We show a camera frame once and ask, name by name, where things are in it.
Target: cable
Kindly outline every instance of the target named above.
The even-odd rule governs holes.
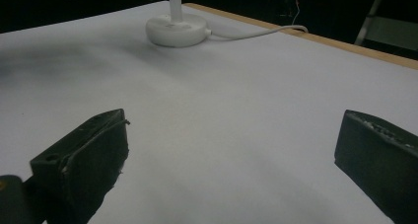
[[[279,28],[276,28],[276,29],[261,31],[261,32],[258,32],[258,33],[251,33],[251,34],[229,35],[229,34],[221,34],[221,33],[216,33],[216,32],[211,31],[211,35],[213,35],[215,37],[222,37],[222,38],[228,38],[228,39],[244,39],[244,38],[260,37],[260,36],[264,36],[264,35],[274,34],[274,33],[277,33],[279,31],[282,31],[282,30],[285,30],[285,29],[302,30],[305,33],[309,32],[308,29],[304,26],[290,25],[290,26],[279,27]]]
[[[293,18],[292,25],[295,24],[296,18],[298,18],[299,14],[301,13],[301,9],[299,8],[299,0],[295,0],[296,8],[298,8],[298,12],[295,15],[295,18]]]

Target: white pole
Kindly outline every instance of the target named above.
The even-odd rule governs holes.
[[[181,0],[170,0],[172,23],[182,22]]]

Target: round white base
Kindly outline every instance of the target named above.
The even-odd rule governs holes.
[[[170,15],[150,19],[146,25],[148,39],[158,45],[186,47],[205,40],[210,31],[202,17],[183,14],[183,21],[172,23]]]

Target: white table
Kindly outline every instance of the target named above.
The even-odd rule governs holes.
[[[184,7],[212,29],[260,28]],[[0,174],[125,109],[129,158],[90,223],[391,223],[334,164],[344,111],[418,133],[418,71],[285,34],[146,39],[167,2],[0,35]]]

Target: dark background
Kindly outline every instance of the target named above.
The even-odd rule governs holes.
[[[0,33],[86,18],[161,0],[0,0]],[[296,0],[183,0],[288,25],[297,13]],[[374,0],[299,0],[295,24],[311,33],[353,43]],[[378,15],[418,23],[418,0],[383,0]],[[417,51],[365,41],[365,46],[410,58]]]

